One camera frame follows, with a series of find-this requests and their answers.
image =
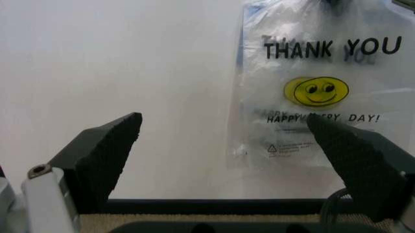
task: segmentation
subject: smiley face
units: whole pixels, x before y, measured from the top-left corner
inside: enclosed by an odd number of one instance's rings
[[[294,103],[311,107],[340,102],[349,94],[345,82],[333,77],[297,78],[284,87],[285,96]]]

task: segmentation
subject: clear plastic bag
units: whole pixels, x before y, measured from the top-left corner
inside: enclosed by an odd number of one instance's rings
[[[247,3],[231,164],[330,166],[305,123],[310,113],[408,149],[414,59],[415,15],[389,0]]]

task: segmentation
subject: white backdrop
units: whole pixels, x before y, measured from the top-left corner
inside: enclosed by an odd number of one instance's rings
[[[0,164],[14,188],[82,129],[132,111],[144,122],[112,198],[341,188],[331,169],[226,167],[241,18],[241,0],[2,0]]]

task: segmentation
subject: printed logo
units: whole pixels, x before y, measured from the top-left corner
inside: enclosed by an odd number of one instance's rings
[[[333,77],[300,77],[284,87],[285,97],[292,102],[309,107],[329,106],[342,101],[349,94],[345,82]]]

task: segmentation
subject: screw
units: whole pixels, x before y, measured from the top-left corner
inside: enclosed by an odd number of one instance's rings
[[[51,171],[52,171],[52,167],[49,164],[40,164],[30,169],[29,172],[27,173],[27,177],[29,179],[33,179],[38,176],[49,173]]]

